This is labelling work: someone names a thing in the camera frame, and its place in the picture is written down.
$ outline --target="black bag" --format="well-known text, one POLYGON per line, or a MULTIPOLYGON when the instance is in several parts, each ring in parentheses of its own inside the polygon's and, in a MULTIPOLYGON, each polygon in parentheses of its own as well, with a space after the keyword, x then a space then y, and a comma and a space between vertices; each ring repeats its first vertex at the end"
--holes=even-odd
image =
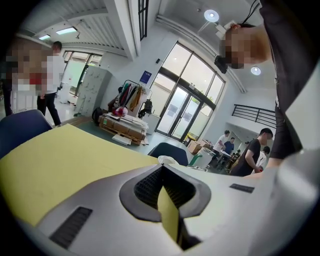
POLYGON ((102 116, 102 109, 100 107, 97 107, 93 112, 92 112, 92 120, 94 121, 95 125, 99 125, 99 117, 102 116))

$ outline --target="rectangular ceiling light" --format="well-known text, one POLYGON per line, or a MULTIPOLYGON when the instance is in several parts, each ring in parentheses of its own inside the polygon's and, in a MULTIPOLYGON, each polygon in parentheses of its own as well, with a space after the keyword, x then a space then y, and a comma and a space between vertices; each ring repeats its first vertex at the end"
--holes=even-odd
POLYGON ((44 35, 44 36, 39 37, 39 39, 40 39, 40 40, 45 40, 45 39, 48 39, 48 38, 50 38, 50 37, 51 37, 50 35, 46 34, 46 35, 44 35))
POLYGON ((77 31, 76 28, 72 26, 72 27, 68 27, 68 28, 62 29, 62 30, 58 30, 56 33, 58 35, 62 35, 62 34, 76 32, 76 31, 77 31))

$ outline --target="chair backrest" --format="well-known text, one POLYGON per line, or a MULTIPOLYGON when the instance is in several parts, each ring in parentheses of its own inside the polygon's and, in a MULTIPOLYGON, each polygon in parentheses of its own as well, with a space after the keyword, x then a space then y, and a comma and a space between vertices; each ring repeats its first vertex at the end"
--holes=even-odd
POLYGON ((9 115, 0 121, 0 159, 20 144, 52 129, 37 109, 9 115))
POLYGON ((176 160, 179 165, 187 166, 188 165, 188 158, 187 153, 182 148, 179 148, 177 146, 171 145, 169 143, 159 143, 157 146, 152 149, 149 154, 149 156, 158 158, 159 156, 167 156, 172 157, 174 160, 176 160))

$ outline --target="black sleeve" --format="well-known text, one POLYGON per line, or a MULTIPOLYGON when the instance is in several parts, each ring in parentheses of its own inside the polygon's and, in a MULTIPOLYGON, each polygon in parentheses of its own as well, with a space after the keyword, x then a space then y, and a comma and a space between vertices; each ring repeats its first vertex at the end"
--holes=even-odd
POLYGON ((276 130, 274 135, 274 142, 272 145, 270 158, 284 159, 295 152, 293 140, 284 115, 280 109, 275 106, 275 120, 276 130))
POLYGON ((259 140, 254 139, 250 142, 248 150, 251 150, 253 152, 253 154, 255 155, 257 153, 260 154, 260 148, 261 148, 261 145, 260 145, 259 140))

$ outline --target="ceiling light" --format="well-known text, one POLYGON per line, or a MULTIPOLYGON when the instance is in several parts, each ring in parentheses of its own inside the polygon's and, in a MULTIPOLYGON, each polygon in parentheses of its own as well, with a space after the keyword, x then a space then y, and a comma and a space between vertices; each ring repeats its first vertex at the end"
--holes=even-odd
POLYGON ((65 28, 65 29, 62 29, 62 30, 58 30, 56 33, 58 35, 62 35, 62 34, 66 34, 66 33, 71 33, 71 32, 76 32, 76 28, 74 27, 68 27, 68 28, 65 28))
POLYGON ((204 17, 208 22, 217 22, 219 20, 219 14, 215 10, 206 10, 204 17))
POLYGON ((256 76, 259 76, 259 75, 261 74, 261 69, 258 68, 257 66, 253 66, 253 67, 251 68, 251 73, 254 74, 254 75, 256 75, 256 76))
POLYGON ((50 35, 46 34, 46 35, 44 35, 44 36, 39 37, 39 39, 40 39, 40 40, 45 40, 45 39, 48 39, 48 38, 50 38, 50 37, 51 37, 50 35))

